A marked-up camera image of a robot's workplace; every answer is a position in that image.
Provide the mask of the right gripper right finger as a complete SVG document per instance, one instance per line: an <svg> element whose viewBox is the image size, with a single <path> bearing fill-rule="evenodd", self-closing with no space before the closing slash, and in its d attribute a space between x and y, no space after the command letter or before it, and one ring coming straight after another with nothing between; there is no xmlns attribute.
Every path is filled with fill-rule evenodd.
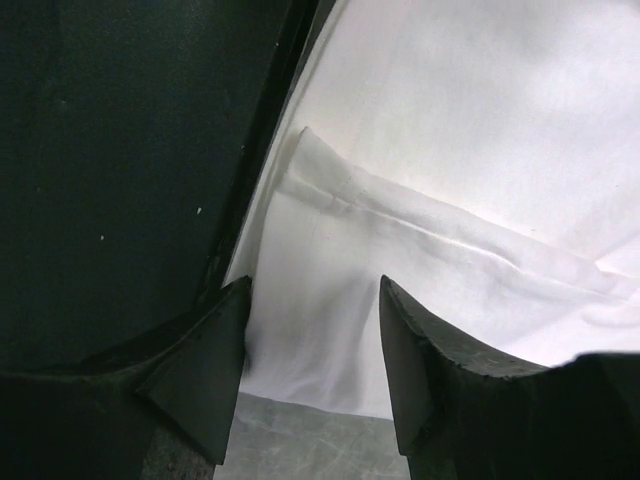
<svg viewBox="0 0 640 480"><path fill-rule="evenodd" d="M388 277L381 342L400 453L414 479L635 479L639 358L553 368L493 348Z"/></svg>

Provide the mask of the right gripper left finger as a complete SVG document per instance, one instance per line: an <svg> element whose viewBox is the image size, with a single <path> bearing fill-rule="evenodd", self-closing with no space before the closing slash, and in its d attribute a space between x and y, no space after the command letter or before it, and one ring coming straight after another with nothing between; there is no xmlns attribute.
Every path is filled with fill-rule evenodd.
<svg viewBox="0 0 640 480"><path fill-rule="evenodd" d="M1 375L5 479L209 479L226 456L252 283L74 365Z"/></svg>

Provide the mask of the white printed t-shirt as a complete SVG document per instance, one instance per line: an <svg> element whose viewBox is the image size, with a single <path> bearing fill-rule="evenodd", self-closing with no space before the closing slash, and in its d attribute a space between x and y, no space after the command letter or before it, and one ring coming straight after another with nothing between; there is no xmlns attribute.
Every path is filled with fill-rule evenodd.
<svg viewBox="0 0 640 480"><path fill-rule="evenodd" d="M389 418L379 284L543 366L639 348L639 5L339 1L227 277L243 393Z"/></svg>

